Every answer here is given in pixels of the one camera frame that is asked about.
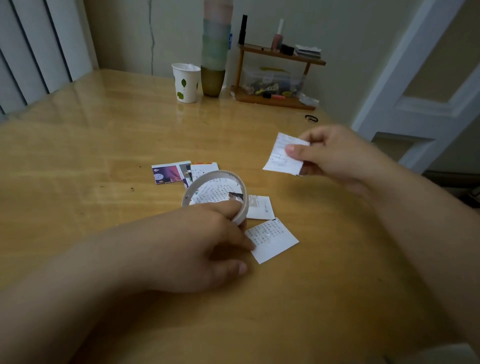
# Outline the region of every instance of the vertical blind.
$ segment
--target vertical blind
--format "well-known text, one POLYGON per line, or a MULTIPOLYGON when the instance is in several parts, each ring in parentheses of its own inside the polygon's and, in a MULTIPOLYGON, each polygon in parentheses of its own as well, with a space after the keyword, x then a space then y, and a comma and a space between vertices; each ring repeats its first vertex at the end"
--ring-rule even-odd
POLYGON ((88 37, 80 0, 0 0, 0 119, 91 72, 88 37))

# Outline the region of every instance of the bottle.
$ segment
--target bottle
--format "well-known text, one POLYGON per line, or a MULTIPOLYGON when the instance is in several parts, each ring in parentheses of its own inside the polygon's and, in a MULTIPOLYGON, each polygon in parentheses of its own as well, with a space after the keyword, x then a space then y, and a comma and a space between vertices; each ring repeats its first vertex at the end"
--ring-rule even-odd
POLYGON ((283 19, 280 19, 280 24, 278 25, 278 30, 275 34, 275 36, 273 37, 273 42, 272 42, 272 50, 276 50, 276 51, 279 51, 280 48, 282 47, 282 44, 283 44, 283 35, 282 35, 282 31, 283 31, 283 19))

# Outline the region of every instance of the shelf leg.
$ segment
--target shelf leg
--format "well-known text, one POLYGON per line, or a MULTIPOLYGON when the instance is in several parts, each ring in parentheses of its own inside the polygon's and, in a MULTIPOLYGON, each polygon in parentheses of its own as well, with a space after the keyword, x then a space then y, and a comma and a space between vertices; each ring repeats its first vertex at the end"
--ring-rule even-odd
POLYGON ((239 85, 240 85, 240 76, 241 76, 241 67, 243 65, 243 54, 245 51, 243 49, 240 50, 240 58, 239 58, 239 66, 237 68, 237 79, 235 80, 235 92, 237 92, 239 85))
POLYGON ((311 63, 310 63, 310 62, 308 62, 308 63, 307 63, 307 65, 305 66, 305 70, 303 71, 303 75, 304 75, 304 76, 306 76, 306 75, 307 75, 307 73, 308 73, 308 70, 310 69, 310 65, 311 65, 311 63))

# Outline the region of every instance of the plastic storage box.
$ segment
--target plastic storage box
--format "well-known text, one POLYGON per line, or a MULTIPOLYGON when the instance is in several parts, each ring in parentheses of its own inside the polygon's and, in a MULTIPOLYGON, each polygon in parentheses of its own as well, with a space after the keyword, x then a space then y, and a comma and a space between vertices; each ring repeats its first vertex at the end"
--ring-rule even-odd
POLYGON ((249 95, 295 96, 303 88, 303 75, 295 76, 289 72, 268 67, 242 68, 241 88, 249 95))

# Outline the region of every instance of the cup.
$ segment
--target cup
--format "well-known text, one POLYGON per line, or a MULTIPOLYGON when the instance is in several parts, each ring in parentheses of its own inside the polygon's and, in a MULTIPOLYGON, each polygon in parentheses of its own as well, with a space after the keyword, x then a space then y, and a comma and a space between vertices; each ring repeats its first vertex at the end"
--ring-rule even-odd
POLYGON ((186 103, 195 102, 197 100, 200 67, 193 64, 173 63, 172 68, 177 100, 186 103))

